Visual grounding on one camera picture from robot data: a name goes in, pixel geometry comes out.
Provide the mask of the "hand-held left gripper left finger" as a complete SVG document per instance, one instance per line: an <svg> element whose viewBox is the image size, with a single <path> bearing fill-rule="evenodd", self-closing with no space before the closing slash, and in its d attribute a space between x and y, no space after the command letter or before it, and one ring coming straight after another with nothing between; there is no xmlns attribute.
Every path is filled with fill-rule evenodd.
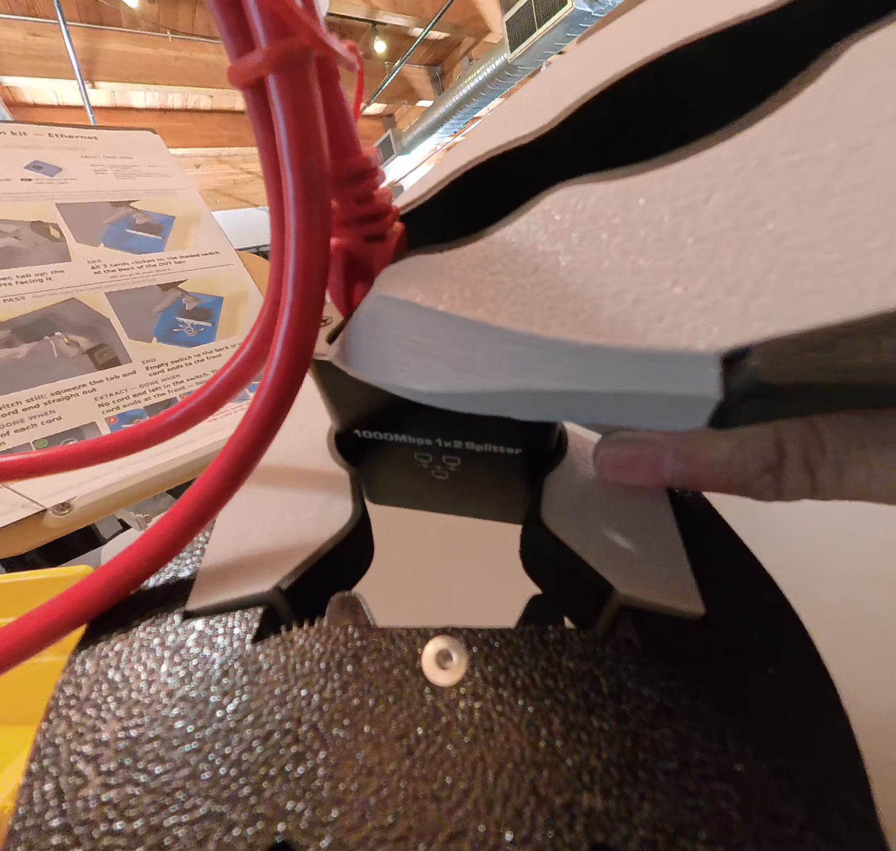
<svg viewBox="0 0 896 851"><path fill-rule="evenodd" d="M308 376L271 447L216 517L186 617L261 607L263 639L318 621L358 585L369 568L369 516L331 435Z"/></svg>

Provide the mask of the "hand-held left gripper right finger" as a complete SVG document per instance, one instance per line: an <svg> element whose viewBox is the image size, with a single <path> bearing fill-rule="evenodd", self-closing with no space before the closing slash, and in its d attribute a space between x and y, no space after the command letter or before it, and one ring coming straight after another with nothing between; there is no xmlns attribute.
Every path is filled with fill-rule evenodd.
<svg viewBox="0 0 896 851"><path fill-rule="evenodd" d="M523 570L577 628L604 631L623 608L702 618L704 602L667 493L601 484L599 440L564 425L563 451L522 525Z"/></svg>

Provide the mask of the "black ethernet splitter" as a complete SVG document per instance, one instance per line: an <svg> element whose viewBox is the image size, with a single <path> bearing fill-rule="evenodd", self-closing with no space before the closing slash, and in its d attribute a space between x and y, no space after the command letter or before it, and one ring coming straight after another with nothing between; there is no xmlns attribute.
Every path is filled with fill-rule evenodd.
<svg viewBox="0 0 896 851"><path fill-rule="evenodd" d="M330 352L346 319L326 304L311 375L332 442L367 502L522 525L566 452L558 423L454 412L380 390Z"/></svg>

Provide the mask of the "person's right hand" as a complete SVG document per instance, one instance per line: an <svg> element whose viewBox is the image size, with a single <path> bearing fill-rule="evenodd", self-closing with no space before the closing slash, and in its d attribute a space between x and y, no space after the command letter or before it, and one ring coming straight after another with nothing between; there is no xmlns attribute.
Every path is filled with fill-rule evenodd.
<svg viewBox="0 0 896 851"><path fill-rule="evenodd" d="M760 502L895 503L895 412L855 411L727 430L620 431L595 448L606 485Z"/></svg>

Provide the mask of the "white vent box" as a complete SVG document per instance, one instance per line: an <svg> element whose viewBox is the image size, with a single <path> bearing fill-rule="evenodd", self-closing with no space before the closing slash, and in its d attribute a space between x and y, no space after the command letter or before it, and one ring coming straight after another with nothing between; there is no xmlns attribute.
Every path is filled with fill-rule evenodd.
<svg viewBox="0 0 896 851"><path fill-rule="evenodd" d="M519 0L503 18L509 64L538 68L596 21L585 0Z"/></svg>

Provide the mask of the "yellow plastic bin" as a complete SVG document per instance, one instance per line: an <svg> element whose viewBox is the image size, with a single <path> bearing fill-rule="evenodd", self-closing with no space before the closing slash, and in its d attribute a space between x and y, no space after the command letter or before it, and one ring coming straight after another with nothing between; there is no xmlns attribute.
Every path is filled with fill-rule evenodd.
<svg viewBox="0 0 896 851"><path fill-rule="evenodd" d="M1 577L1 625L92 573L86 565L14 572ZM1 677L1 838L5 839L31 747L57 681L84 634L80 627Z"/></svg>

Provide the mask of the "printed instruction sheet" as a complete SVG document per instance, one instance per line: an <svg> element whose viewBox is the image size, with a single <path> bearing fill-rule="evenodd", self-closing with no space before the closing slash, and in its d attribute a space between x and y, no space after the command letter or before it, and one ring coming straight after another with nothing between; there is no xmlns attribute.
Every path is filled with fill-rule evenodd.
<svg viewBox="0 0 896 851"><path fill-rule="evenodd" d="M196 186L152 131L3 123L2 526L168 464L214 455L257 383L186 432L114 461L199 389L263 304Z"/></svg>

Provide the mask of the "grey metal pole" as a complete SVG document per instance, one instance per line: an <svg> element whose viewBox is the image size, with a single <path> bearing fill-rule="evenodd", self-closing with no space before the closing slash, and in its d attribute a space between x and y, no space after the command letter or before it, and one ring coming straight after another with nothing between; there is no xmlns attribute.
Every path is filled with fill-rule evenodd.
<svg viewBox="0 0 896 851"><path fill-rule="evenodd" d="M55 13L57 26L59 28L59 31L60 31L60 34L61 34L61 37L63 40L63 46L64 46L64 49L68 56L68 60L72 67L73 77L74 77L75 83L78 88L78 92L79 92L81 100L82 100L84 112L87 116L88 123L90 126L97 126L98 121L95 116L93 106L91 104L90 96L88 94L87 85L85 83L85 79L84 79L84 75L83 75L82 68L80 65L80 61L79 61L79 58L77 56L77 53L76 53L76 50L74 47L73 37L72 37L71 31L70 31L70 28L68 26L66 17L64 16L64 13L63 13L62 2L61 2L61 0L51 0L51 3L52 3L53 10Z"/></svg>

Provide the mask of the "silver air duct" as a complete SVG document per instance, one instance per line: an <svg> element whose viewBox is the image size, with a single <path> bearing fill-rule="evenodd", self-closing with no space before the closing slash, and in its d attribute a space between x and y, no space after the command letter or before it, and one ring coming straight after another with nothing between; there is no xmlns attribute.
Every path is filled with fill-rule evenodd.
<svg viewBox="0 0 896 851"><path fill-rule="evenodd" d="M626 1L628 0L585 0L586 6L597 15L596 23L588 30ZM528 70L511 66L504 35L501 43L460 74L454 84L408 128L400 133L389 131L378 140L382 162L387 165L399 157L411 155L431 140L439 141L451 136L548 61L538 68Z"/></svg>

